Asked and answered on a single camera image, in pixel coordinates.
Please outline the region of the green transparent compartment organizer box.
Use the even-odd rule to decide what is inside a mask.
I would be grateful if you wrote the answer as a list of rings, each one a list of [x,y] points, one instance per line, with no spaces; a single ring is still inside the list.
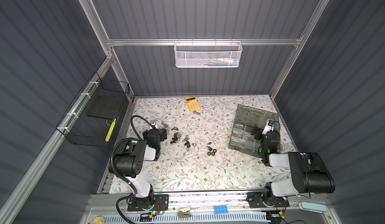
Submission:
[[[267,159],[281,150],[280,122],[277,113],[239,104],[229,148]]]

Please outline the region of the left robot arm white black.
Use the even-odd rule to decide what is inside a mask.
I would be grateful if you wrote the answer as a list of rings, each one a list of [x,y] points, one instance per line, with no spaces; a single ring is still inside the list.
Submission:
[[[143,133],[143,139],[122,139],[113,148],[108,171],[130,186],[132,194],[128,200],[134,208],[150,210],[154,206],[153,187],[141,170],[144,162],[159,159],[160,143],[166,139],[166,129],[153,128]]]

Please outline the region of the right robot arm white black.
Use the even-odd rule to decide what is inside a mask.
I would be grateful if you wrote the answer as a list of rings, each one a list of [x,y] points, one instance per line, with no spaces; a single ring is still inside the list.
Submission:
[[[270,181],[262,191],[247,193],[246,201],[251,208],[261,205],[286,208],[289,197],[308,194],[310,198],[312,193],[331,194],[335,191],[335,181],[318,153],[279,153],[280,134],[274,128],[264,131],[255,127],[251,135],[261,142],[257,153],[265,166],[290,170],[288,179]]]

